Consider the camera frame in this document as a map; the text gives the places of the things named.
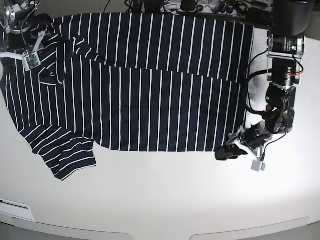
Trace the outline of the black robot arm, viewer left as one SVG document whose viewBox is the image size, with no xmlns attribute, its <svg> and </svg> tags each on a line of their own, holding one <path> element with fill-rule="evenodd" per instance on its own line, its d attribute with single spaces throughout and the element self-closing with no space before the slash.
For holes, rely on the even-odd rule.
<svg viewBox="0 0 320 240">
<path fill-rule="evenodd" d="M 45 36 L 50 33 L 47 27 L 52 23 L 48 14 L 35 15 L 40 0 L 5 0 L 0 10 L 0 57 L 10 53 L 27 63 L 39 63 L 38 51 Z M 13 56 L 14 51 L 22 51 L 22 56 Z"/>
</svg>

